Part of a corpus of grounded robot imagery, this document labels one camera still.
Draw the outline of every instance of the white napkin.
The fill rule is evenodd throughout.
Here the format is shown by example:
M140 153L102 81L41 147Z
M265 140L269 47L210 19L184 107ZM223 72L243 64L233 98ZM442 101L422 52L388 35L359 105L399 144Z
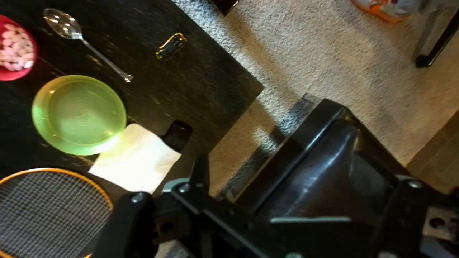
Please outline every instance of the white napkin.
M114 147L100 154L90 173L131 191L154 191L180 157L156 133L133 123Z

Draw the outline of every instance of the black machine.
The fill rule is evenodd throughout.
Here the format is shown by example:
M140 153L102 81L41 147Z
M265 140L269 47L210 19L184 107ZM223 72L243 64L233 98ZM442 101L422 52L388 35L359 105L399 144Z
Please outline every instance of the black machine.
M158 196L120 199L94 258L154 256L177 239L191 256L455 256L459 194L408 170L352 114L323 100L236 201L209 194L207 156Z

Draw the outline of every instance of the pink food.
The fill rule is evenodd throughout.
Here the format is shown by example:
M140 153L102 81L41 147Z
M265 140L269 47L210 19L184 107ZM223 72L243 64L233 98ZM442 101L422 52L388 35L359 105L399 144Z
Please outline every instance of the pink food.
M34 64L34 45L25 28L5 24L0 35L0 65L8 70L24 70Z

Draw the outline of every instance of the floor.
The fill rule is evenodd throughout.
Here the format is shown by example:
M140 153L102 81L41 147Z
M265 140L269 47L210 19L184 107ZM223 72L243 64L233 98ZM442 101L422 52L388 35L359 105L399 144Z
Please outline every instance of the floor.
M213 193L306 94L349 105L402 164L459 108L458 37L434 67L414 64L428 12L388 24L351 0L242 0L224 17L211 0L174 1L266 85L211 153ZM452 14L444 11L434 34Z
M448 193L459 186L459 111L414 157L408 168Z

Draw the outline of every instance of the racket strings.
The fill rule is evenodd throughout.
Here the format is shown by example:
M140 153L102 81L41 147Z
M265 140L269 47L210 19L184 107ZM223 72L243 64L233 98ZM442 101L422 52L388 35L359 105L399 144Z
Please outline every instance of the racket strings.
M0 250L14 256L80 256L102 230L111 206L91 183L34 171L0 184Z

